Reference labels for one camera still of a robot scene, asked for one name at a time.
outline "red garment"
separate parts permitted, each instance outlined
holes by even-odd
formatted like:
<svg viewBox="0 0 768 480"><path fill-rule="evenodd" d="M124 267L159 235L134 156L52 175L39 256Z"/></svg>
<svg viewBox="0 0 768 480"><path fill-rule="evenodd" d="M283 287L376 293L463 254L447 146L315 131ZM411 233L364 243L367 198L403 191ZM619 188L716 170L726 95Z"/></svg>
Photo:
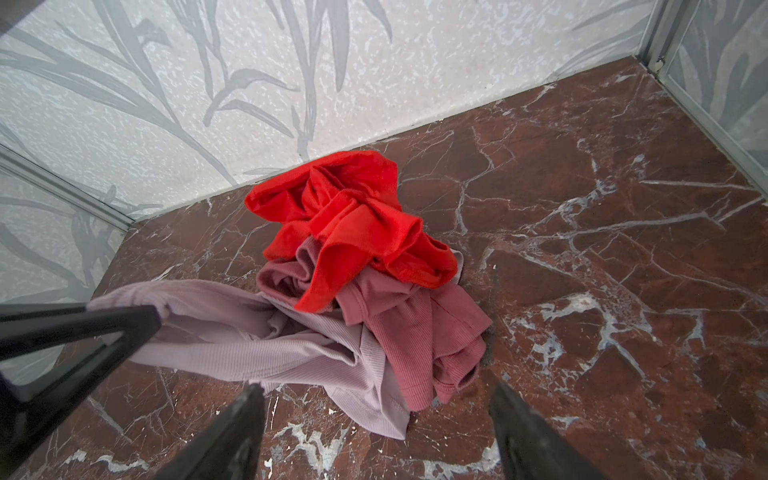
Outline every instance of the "red garment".
<svg viewBox="0 0 768 480"><path fill-rule="evenodd" d="M310 235L323 248L296 310L316 312L366 266L402 282L437 288L457 270L443 243L424 233L422 219L397 201L397 165L375 151L332 154L256 185L248 210L283 228L264 250L292 260Z"/></svg>
<svg viewBox="0 0 768 480"><path fill-rule="evenodd" d="M295 261L267 262L256 280L262 294L294 300L310 283L319 250L307 239ZM456 256L461 269L462 255ZM428 408L433 390L447 403L480 370L480 334L492 322L457 282L458 274L430 290L366 267L336 296L346 325L363 323L376 336L411 410Z"/></svg>

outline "marble surface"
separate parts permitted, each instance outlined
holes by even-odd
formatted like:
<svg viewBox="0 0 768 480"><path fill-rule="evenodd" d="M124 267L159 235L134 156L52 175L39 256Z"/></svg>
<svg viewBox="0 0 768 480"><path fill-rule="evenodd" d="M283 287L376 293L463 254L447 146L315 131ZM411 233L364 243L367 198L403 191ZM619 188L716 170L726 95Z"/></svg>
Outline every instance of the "marble surface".
<svg viewBox="0 0 768 480"><path fill-rule="evenodd" d="M768 475L768 208L624 59L369 145L466 258L488 369L608 478ZM276 233L247 188L139 224L97 293L201 278L253 289ZM127 363L17 478L147 478L241 389ZM320 388L268 398L258 478L500 478L482 380L404 442Z"/></svg>

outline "ribbed fabric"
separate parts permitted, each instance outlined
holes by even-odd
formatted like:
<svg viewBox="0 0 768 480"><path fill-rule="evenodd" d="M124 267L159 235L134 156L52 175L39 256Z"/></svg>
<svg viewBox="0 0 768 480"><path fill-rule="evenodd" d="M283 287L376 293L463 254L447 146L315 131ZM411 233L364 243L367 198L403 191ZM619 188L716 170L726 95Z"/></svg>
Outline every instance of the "ribbed fabric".
<svg viewBox="0 0 768 480"><path fill-rule="evenodd" d="M268 262L257 277L259 288L267 296L295 303L312 281L320 248L310 237L295 260ZM485 352L480 334L492 322L458 286L463 258L454 254L458 272L438 289L404 283L366 267L336 295L346 324L363 323L378 339L411 410L429 407L435 391L441 402L448 402L475 378Z"/></svg>
<svg viewBox="0 0 768 480"><path fill-rule="evenodd" d="M262 293L206 280L134 283L92 300L89 310L153 305L163 326L131 361L226 381L325 387L362 427L404 439L409 420L384 351L340 310L301 313Z"/></svg>

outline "crumpled clothing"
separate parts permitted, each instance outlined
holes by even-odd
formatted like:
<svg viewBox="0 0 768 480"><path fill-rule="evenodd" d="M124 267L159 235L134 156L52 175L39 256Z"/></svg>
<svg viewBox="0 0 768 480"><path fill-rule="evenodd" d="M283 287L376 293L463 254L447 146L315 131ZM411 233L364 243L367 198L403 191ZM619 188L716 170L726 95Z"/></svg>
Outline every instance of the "crumpled clothing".
<svg viewBox="0 0 768 480"><path fill-rule="evenodd" d="M364 324L392 365L411 410L432 404L437 392L447 403L479 371L491 319L457 283L463 257L454 251L457 273L438 289L404 283L369 266L336 295L347 325ZM270 261L257 276L262 293L296 303L311 287L322 247L304 241L292 261Z"/></svg>
<svg viewBox="0 0 768 480"><path fill-rule="evenodd" d="M163 326L131 361L233 382L325 387L362 427L404 439L409 420L384 351L340 310L301 313L291 305L206 280L134 283L93 299L88 310L152 305Z"/></svg>
<svg viewBox="0 0 768 480"><path fill-rule="evenodd" d="M293 260L307 237L321 244L314 277L296 310L317 312L366 266L401 282L437 288L456 274L451 250L424 233L397 200L397 165L375 151L339 152L256 185L248 210L283 227L264 250Z"/></svg>

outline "white speckled wall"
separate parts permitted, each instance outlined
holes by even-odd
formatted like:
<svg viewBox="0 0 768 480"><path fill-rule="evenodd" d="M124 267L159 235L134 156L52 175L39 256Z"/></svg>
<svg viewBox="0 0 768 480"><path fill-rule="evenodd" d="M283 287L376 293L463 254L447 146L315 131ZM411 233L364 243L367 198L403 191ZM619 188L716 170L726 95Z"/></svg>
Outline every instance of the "white speckled wall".
<svg viewBox="0 0 768 480"><path fill-rule="evenodd" d="M653 0L47 0L0 141L134 217L635 53Z"/></svg>

